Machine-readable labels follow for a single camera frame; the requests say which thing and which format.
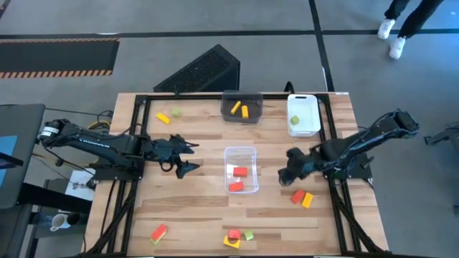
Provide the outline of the black perforated case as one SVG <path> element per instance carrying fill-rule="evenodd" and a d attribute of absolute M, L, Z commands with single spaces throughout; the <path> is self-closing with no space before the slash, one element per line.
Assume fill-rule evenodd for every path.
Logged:
<path fill-rule="evenodd" d="M 153 88 L 154 92 L 223 92 L 239 90 L 240 61 L 222 45 L 213 48 L 182 67 Z"/>

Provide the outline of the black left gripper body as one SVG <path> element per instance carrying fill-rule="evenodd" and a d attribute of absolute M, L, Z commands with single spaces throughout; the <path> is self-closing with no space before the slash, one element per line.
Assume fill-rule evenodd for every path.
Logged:
<path fill-rule="evenodd" d="M 180 164 L 180 153 L 175 153 L 171 139 L 151 140 L 143 145 L 143 156 L 147 161 L 160 164 L 162 171 L 171 171 Z"/>

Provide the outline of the clear plastic bin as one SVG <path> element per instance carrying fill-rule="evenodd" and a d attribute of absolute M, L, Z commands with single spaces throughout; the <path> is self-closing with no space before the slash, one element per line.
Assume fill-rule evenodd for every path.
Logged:
<path fill-rule="evenodd" d="M 235 167 L 247 167 L 247 177 L 234 177 Z M 230 192 L 231 183 L 242 181 L 245 185 L 243 191 Z M 229 194 L 253 194 L 258 191 L 257 151 L 251 146 L 228 147 L 224 150 L 224 187 Z"/>

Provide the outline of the black hazard-striped floor mat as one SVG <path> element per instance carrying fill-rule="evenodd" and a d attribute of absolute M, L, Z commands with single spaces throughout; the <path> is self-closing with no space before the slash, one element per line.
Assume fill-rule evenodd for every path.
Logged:
<path fill-rule="evenodd" d="M 0 79 L 94 77 L 113 73 L 120 40 L 0 40 Z"/>

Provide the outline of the white mug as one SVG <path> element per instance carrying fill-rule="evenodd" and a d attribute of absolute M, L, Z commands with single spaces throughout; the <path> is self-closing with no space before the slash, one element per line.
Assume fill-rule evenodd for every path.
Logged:
<path fill-rule="evenodd" d="M 50 231 L 55 232 L 59 229 L 68 229 L 71 225 L 68 222 L 68 215 L 67 214 L 57 214 L 51 220 L 51 227 Z"/>

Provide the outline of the person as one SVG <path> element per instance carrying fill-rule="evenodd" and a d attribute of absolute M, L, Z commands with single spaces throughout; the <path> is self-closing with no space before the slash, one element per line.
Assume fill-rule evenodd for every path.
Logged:
<path fill-rule="evenodd" d="M 384 19 L 394 19 L 396 22 L 410 1 L 392 0 L 389 8 L 384 13 Z M 417 8 L 406 18 L 397 37 L 405 37 L 408 40 L 416 35 L 443 2 L 444 0 L 422 0 Z"/>

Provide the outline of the white shoe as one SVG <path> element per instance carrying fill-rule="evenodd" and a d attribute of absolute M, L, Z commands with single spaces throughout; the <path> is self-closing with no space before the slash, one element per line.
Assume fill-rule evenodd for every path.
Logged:
<path fill-rule="evenodd" d="M 392 59 L 399 59 L 402 56 L 403 49 L 406 43 L 405 37 L 397 37 L 390 45 L 389 56 Z"/>
<path fill-rule="evenodd" d="M 387 39 L 390 35 L 392 27 L 395 24 L 394 19 L 385 19 L 379 26 L 377 36 L 379 39 Z"/>

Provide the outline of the printed paper sheet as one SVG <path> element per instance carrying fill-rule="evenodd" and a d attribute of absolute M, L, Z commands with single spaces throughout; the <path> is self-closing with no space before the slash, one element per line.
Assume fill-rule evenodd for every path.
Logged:
<path fill-rule="evenodd" d="M 87 201 L 94 199 L 95 191 L 87 186 L 87 182 L 93 176 L 86 171 L 74 170 L 70 176 L 70 182 L 67 184 L 65 194 L 68 196 L 78 197 Z"/>

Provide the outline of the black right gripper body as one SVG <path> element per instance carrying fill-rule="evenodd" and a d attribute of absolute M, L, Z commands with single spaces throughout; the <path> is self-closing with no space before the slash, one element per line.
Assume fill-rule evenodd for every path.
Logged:
<path fill-rule="evenodd" d="M 298 151 L 299 176 L 309 176 L 312 172 L 320 171 L 323 163 L 324 159 L 318 145 L 310 148 L 309 154 L 305 154 L 302 150 Z"/>

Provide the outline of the dark grey plastic bin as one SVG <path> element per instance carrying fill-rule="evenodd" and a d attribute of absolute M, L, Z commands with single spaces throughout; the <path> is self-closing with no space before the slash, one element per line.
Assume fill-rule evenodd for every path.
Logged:
<path fill-rule="evenodd" d="M 230 110 L 234 104 L 240 101 L 241 106 L 234 115 L 230 114 Z M 249 118 L 244 119 L 241 116 L 241 107 L 248 106 Z M 238 123 L 257 123 L 262 115 L 263 96 L 259 92 L 238 92 L 225 91 L 222 95 L 221 114 L 224 120 L 228 122 Z"/>

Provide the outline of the black aluminium table frame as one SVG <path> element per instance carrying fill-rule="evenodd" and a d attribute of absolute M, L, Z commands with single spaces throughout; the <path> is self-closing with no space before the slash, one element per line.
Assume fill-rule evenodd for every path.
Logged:
<path fill-rule="evenodd" d="M 253 256 L 340 254 L 362 250 L 356 232 L 331 202 L 331 185 L 314 173 L 292 186 L 278 183 L 278 170 L 286 164 L 286 151 L 307 151 L 323 140 L 356 132 L 351 99 L 345 92 L 321 93 L 322 130 L 310 138 L 293 138 L 287 129 L 287 95 L 267 94 L 258 123 L 231 123 L 220 112 L 217 93 L 175 97 L 166 93 L 121 93 L 111 125 L 119 133 L 132 124 L 153 138 L 179 134 L 199 144 L 187 160 L 200 167 L 179 179 L 147 163 L 136 184 L 135 202 L 110 240 L 110 251 L 132 257 L 160 256 Z M 181 111 L 174 118 L 173 109 Z M 167 125 L 156 113 L 170 119 Z M 257 151 L 259 189 L 250 194 L 228 193 L 224 187 L 224 150 L 251 146 Z M 313 194 L 309 209 L 294 204 L 297 191 Z M 157 245 L 150 242 L 160 225 L 167 232 Z M 241 231 L 239 249 L 223 245 L 230 229 Z M 247 241 L 244 231 L 252 230 Z"/>

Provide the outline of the white plastic bin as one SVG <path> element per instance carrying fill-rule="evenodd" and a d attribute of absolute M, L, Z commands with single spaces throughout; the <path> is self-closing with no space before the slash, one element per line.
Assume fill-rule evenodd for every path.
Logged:
<path fill-rule="evenodd" d="M 298 116 L 297 125 L 291 125 L 290 119 Z M 296 138 L 308 138 L 321 130 L 318 99 L 315 95 L 290 94 L 287 99 L 288 134 Z"/>

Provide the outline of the yellow arch block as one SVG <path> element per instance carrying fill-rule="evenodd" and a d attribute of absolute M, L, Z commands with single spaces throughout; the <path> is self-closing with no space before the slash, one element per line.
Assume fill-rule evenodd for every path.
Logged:
<path fill-rule="evenodd" d="M 225 245 L 227 247 L 232 247 L 232 248 L 235 248 L 235 249 L 239 249 L 240 248 L 240 244 L 241 244 L 241 240 L 240 239 L 230 239 L 228 235 L 224 236 L 223 245 Z"/>

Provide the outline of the dark grey monitor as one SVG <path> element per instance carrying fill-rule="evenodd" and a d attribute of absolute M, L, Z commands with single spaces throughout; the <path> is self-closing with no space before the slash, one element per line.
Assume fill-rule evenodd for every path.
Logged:
<path fill-rule="evenodd" d="M 0 209 L 16 205 L 42 124 L 45 106 L 0 106 L 0 153 L 23 161 L 16 168 L 0 169 Z"/>

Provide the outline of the black side table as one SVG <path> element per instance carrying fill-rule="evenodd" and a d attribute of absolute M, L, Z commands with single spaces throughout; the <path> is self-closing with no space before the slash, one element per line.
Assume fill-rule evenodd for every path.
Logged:
<path fill-rule="evenodd" d="M 30 183 L 22 184 L 17 203 L 45 206 L 81 214 L 89 214 L 92 206 L 91 201 L 35 186 Z"/>

